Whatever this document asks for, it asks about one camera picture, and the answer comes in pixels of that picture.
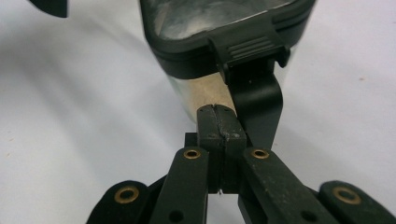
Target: clamp jaw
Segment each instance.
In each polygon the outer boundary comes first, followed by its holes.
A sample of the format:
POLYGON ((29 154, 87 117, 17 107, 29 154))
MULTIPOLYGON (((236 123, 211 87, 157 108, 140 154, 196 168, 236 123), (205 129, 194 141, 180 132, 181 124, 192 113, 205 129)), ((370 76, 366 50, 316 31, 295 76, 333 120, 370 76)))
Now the clamp jaw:
POLYGON ((238 194, 246 223, 396 223, 361 189, 341 181, 307 188, 275 152, 254 147, 235 113, 223 105, 197 111, 197 133, 168 175, 146 186, 136 181, 110 188, 88 223, 189 223, 206 221, 207 194, 238 194))

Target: transparent plastic lid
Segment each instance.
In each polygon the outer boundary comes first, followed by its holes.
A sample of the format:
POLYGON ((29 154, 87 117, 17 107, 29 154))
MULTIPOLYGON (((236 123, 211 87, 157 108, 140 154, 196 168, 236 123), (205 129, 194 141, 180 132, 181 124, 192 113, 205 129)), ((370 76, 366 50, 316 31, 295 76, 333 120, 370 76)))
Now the transparent plastic lid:
POLYGON ((178 40, 283 7, 296 0, 149 1, 157 36, 178 40))

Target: brass grommet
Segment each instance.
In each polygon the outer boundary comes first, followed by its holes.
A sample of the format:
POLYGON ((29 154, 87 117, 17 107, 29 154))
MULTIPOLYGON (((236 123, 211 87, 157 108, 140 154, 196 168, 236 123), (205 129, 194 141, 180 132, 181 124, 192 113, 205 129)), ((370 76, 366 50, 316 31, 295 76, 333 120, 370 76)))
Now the brass grommet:
POLYGON ((114 200, 117 203, 131 203, 136 200, 137 197, 139 197, 139 189, 135 186, 126 186, 117 190, 114 195, 114 200))
POLYGON ((349 204, 361 203, 361 197, 352 189, 346 187, 335 187, 332 194, 341 202, 349 204))
POLYGON ((265 151, 264 149, 254 149, 251 152, 251 155, 253 157, 255 157, 257 159, 261 159, 261 160, 267 159, 270 156, 270 154, 267 151, 265 151))
POLYGON ((195 149, 189 149, 184 152, 184 157, 190 160, 197 159, 201 156, 201 152, 195 150, 195 149))

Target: white surface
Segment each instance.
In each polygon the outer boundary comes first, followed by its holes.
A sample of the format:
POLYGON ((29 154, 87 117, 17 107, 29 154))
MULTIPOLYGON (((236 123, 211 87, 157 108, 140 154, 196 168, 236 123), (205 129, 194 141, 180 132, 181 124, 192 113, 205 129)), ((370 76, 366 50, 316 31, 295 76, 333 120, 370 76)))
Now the white surface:
MULTIPOLYGON (((151 184, 193 132, 136 1, 56 19, 0 5, 0 223, 84 223, 123 180, 151 184)), ((307 186, 352 183, 396 214, 396 4, 317 3, 284 83, 275 152, 307 186)), ((213 196, 208 223, 241 223, 213 196)))

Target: black plastic frame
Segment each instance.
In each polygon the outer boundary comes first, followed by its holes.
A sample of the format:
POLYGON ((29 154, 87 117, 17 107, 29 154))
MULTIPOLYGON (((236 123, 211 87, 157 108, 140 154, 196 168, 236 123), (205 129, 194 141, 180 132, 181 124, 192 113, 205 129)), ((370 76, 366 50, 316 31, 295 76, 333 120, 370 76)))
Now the black plastic frame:
POLYGON ((284 45, 295 45, 304 31, 315 0, 297 0, 283 7, 270 9, 249 19, 234 22, 210 31, 204 31, 185 39, 169 40, 156 35, 150 18, 149 1, 140 0, 146 39, 163 70, 170 76, 193 79, 219 71, 216 49, 210 45, 211 38, 221 38, 222 31, 274 29, 284 45))

